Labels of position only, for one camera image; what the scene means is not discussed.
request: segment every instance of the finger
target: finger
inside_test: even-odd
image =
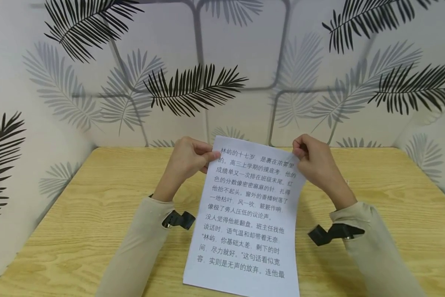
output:
[[[299,148],[299,147],[294,148],[292,153],[293,153],[295,156],[297,156],[298,159],[300,159],[300,160],[301,160],[303,157],[305,157],[305,156],[308,155],[304,150],[302,150],[302,149]]]
[[[220,156],[221,156],[220,151],[209,151],[208,153],[201,155],[201,157],[204,158],[205,166],[209,164],[209,162],[219,159]]]
[[[192,138],[191,138],[191,142],[192,142],[192,145],[194,147],[194,151],[197,154],[199,154],[198,151],[201,152],[201,153],[206,153],[208,151],[212,151],[212,146],[210,144],[206,143],[206,142],[195,140],[195,139],[192,139]]]
[[[316,138],[313,138],[308,134],[302,134],[293,141],[293,148],[301,148],[308,152],[317,141]]]
[[[198,155],[203,155],[203,154],[207,153],[208,150],[194,149],[194,152]]]

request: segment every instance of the beige sleeve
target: beige sleeve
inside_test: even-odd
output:
[[[348,254],[364,276],[369,297],[425,297],[419,282],[402,260],[386,225],[375,207],[358,202],[330,214],[365,234],[344,241]]]
[[[96,297],[141,297],[169,232],[162,222],[173,209],[173,203],[162,203],[150,197],[141,201],[100,281]]]

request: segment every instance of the black wrist strap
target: black wrist strap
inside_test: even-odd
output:
[[[178,212],[173,210],[166,219],[163,220],[162,225],[164,228],[171,228],[174,226],[181,226],[182,228],[189,230],[195,221],[195,217],[189,212],[183,212],[180,215]]]
[[[364,234],[363,229],[359,229],[350,225],[335,223],[331,226],[328,232],[320,225],[317,225],[308,236],[313,240],[317,246],[322,246],[331,242],[335,238],[352,239],[354,235]]]

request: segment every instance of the white paper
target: white paper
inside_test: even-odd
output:
[[[183,283],[248,297],[299,297],[295,223],[306,179],[293,154],[216,137]]]

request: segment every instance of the light wood tabletop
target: light wood tabletop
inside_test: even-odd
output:
[[[172,148],[93,151],[0,278],[0,297],[94,296],[142,197],[153,193]],[[445,195],[395,148],[333,148],[358,200],[375,205],[403,259],[429,296],[445,296]],[[179,212],[197,215],[204,184],[198,173],[176,194]],[[328,197],[307,183],[300,196],[296,251],[302,296],[365,296],[341,240],[322,247],[307,236],[331,226]],[[218,297],[182,284],[192,230],[173,228],[144,296]]]

